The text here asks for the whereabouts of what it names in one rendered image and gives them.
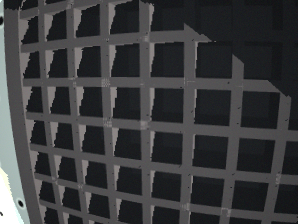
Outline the black well plate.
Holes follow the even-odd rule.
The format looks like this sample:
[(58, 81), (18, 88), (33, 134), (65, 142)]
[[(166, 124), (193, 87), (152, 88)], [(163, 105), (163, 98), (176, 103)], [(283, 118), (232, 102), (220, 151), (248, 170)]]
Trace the black well plate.
[(298, 224), (298, 0), (4, 0), (4, 47), (30, 224)]

